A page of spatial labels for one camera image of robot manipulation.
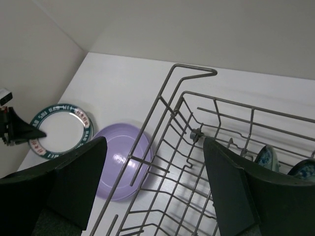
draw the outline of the decorative plate border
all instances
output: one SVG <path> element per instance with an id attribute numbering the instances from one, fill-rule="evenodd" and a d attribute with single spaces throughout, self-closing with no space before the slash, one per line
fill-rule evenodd
<path id="1" fill-rule="evenodd" d="M 45 109 L 41 110 L 31 121 L 31 125 L 33 125 L 36 128 L 39 128 L 41 123 L 50 115 L 55 114 L 57 112 L 65 112 L 68 111 L 70 113 L 75 114 L 83 123 L 84 123 L 84 130 L 83 135 L 81 137 L 80 142 L 74 146 L 72 149 L 64 151 L 64 152 L 53 152 L 46 150 L 41 144 L 39 139 L 33 139 L 29 140 L 30 148 L 40 157 L 46 158 L 46 159 L 54 159 L 56 157 L 59 157 L 60 155 L 63 155 L 75 148 L 78 148 L 82 146 L 83 144 L 87 143 L 91 137 L 93 136 L 94 128 L 91 120 L 89 119 L 88 115 L 79 107 L 67 104 L 67 103 L 61 103 L 61 104 L 55 104 L 49 107 L 46 107 Z"/>

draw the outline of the purple plate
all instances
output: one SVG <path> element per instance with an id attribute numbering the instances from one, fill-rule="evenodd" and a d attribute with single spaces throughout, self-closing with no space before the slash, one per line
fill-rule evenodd
<path id="1" fill-rule="evenodd" d="M 99 181 L 96 194 L 101 198 L 108 198 L 110 191 L 117 179 L 123 164 L 127 160 L 132 145 L 137 138 L 140 129 L 137 127 L 126 124 L 117 123 L 105 127 L 99 131 L 94 138 L 103 136 L 107 140 L 107 155 L 103 168 L 103 172 Z M 149 145 L 147 137 L 143 134 L 138 142 L 138 145 L 133 153 L 134 156 L 142 158 L 144 152 Z M 148 152 L 146 161 L 152 158 L 152 150 Z M 139 162 L 130 160 L 125 172 L 114 192 L 112 197 L 113 201 L 122 200 L 132 195 L 138 188 L 140 181 L 145 174 L 148 165 L 142 165 L 139 175 L 131 187 L 130 182 L 139 166 Z"/>

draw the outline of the metal wire rack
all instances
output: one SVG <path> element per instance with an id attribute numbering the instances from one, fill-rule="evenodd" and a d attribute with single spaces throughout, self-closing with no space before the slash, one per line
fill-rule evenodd
<path id="1" fill-rule="evenodd" d="M 178 67 L 198 73 L 183 77 L 167 101 L 163 92 Z M 294 123 L 313 131 L 313 119 L 190 90 L 178 94 L 183 82 L 216 75 L 214 69 L 191 65 L 175 64 L 170 69 L 90 236 L 95 234 L 106 214 L 111 197 L 131 159 L 140 164 L 130 185 L 133 185 L 141 168 L 149 168 L 133 195 L 117 232 L 113 231 L 119 217 L 115 215 L 107 235 L 219 235 L 203 159 L 202 140 L 206 136 L 214 137 L 250 160 L 255 159 L 264 145 L 271 144 L 277 151 L 281 171 L 284 173 L 299 160 L 314 157 L 315 150 L 312 147 L 315 139 L 304 133 L 291 132 L 288 128 Z M 150 144 L 143 157 L 136 157 L 133 152 L 158 105 L 163 107 L 162 114 Z M 151 148 L 154 155 L 152 161 L 147 162 L 144 159 Z M 155 179 L 155 185 L 146 181 L 149 178 Z M 139 208 L 136 202 L 140 195 L 149 200 L 147 205 Z"/>

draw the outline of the white wall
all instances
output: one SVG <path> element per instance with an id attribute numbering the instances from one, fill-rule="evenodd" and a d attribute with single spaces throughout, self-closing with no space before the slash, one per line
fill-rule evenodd
<path id="1" fill-rule="evenodd" d="M 8 105 L 25 121 L 59 100 L 84 56 L 31 0 L 0 1 L 0 87 L 13 92 Z M 0 177 L 16 171 L 28 150 L 0 144 Z"/>
<path id="2" fill-rule="evenodd" d="M 315 78 L 313 0 L 34 0 L 85 50 Z"/>

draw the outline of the white plate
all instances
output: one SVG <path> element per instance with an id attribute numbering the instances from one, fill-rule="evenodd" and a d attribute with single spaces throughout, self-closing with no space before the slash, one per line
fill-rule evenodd
<path id="1" fill-rule="evenodd" d="M 87 143 L 93 136 L 93 125 L 87 114 L 71 104 L 56 104 L 39 112 L 31 125 L 47 137 L 29 140 L 39 156 L 53 159 Z"/>

